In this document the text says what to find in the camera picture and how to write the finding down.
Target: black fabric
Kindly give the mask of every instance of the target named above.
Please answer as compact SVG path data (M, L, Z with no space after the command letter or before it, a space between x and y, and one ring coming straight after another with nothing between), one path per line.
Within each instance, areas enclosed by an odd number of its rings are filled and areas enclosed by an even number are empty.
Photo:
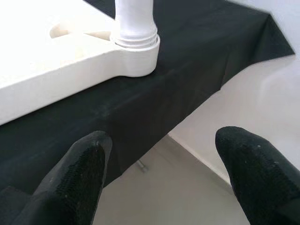
M21 195L13 188L2 191L1 224L92 224L111 148L112 141L105 132L93 132L72 145L33 196Z
M0 223L1 225L11 225L14 219L23 210L29 201L30 195L7 187L0 192Z
M251 225L300 225L300 172L269 141L224 127L216 147Z
M156 70L113 78L1 126L0 189L34 192L69 146L94 130L113 140L108 184L239 71L293 54L265 12L223 0L154 2ZM90 3L113 15L114 0Z

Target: white floor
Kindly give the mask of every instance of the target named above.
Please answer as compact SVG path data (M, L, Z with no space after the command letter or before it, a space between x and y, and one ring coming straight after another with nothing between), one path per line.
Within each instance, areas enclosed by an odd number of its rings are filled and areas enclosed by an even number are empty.
M165 137L107 186L94 225L248 225L231 191L186 150Z

